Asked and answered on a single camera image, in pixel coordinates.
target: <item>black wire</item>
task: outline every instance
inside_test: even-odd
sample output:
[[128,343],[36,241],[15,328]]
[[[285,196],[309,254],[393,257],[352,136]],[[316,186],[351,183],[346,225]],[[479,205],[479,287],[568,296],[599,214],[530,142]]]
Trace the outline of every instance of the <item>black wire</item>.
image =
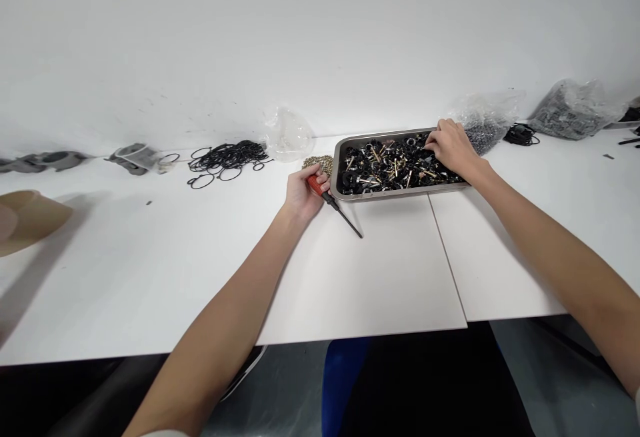
[[[189,169],[193,172],[206,173],[202,175],[216,176],[223,182],[236,179],[242,173],[242,168],[246,164],[252,164],[254,171],[261,171],[266,163],[273,160],[269,159],[260,144],[248,140],[240,141],[237,144],[222,144],[213,149],[211,147],[203,147],[194,151],[191,154],[191,158]],[[237,169],[238,173],[230,179],[222,179],[223,173],[231,169]]]
[[507,135],[505,135],[505,141],[510,144],[530,146],[536,145],[540,143],[540,139],[538,139],[535,135],[535,131],[526,124],[514,124],[507,131]]

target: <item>forearm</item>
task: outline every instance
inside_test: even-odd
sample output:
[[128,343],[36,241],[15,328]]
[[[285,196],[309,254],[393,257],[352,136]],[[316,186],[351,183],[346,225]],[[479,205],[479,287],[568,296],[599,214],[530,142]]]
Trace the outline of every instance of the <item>forearm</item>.
[[285,208],[278,213],[245,262],[178,342],[125,436],[166,428],[199,435],[253,348],[280,274],[304,228],[305,223]]
[[487,161],[482,160],[467,180],[634,393],[640,384],[640,372],[635,371],[640,356],[640,298],[600,256],[511,188]]

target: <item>bag of gray parts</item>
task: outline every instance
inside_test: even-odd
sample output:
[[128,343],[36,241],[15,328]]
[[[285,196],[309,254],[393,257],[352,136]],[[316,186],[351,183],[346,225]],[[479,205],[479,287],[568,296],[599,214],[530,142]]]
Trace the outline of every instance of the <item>bag of gray parts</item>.
[[449,116],[462,123],[471,145],[484,155],[502,141],[509,127],[518,119],[518,106],[525,91],[469,94],[458,99]]
[[607,100],[600,81],[580,85],[563,79],[551,88],[528,123],[536,132],[579,141],[622,119],[627,108]]

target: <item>screwdriver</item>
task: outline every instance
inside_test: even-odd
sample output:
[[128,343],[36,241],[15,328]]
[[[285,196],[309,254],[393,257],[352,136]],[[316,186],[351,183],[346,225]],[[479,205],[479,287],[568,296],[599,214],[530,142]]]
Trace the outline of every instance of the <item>screwdriver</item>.
[[316,181],[316,178],[317,178],[317,175],[315,175],[315,174],[312,175],[312,176],[307,177],[307,182],[309,183],[309,187],[311,187],[315,191],[316,194],[318,194],[320,197],[322,197],[327,204],[329,204],[336,211],[338,211],[340,213],[340,215],[342,216],[342,218],[347,221],[347,224],[349,224],[351,226],[351,228],[353,229],[353,232],[358,234],[359,238],[362,238],[362,234],[360,234],[360,232],[358,232],[358,230],[353,226],[353,224],[351,224],[349,222],[349,219],[347,218],[347,216],[345,216],[342,213],[342,211],[338,207],[338,204],[335,202],[335,199],[333,198],[333,196],[329,194],[329,191],[323,192],[322,189],[320,189],[320,184],[318,184],[318,181]]

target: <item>clear plastic bag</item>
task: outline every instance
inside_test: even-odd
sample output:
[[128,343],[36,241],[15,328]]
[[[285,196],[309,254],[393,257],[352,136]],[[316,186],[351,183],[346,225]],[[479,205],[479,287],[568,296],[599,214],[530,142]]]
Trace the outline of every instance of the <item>clear plastic bag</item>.
[[551,88],[529,125],[536,132],[578,141],[619,121],[627,109],[607,99],[600,81],[580,85],[563,79]]
[[267,125],[267,154],[280,162],[302,159],[311,151],[307,121],[286,107],[279,107]]
[[500,142],[518,119],[518,106],[525,91],[469,94],[460,98],[449,116],[462,123],[471,145],[484,155]]

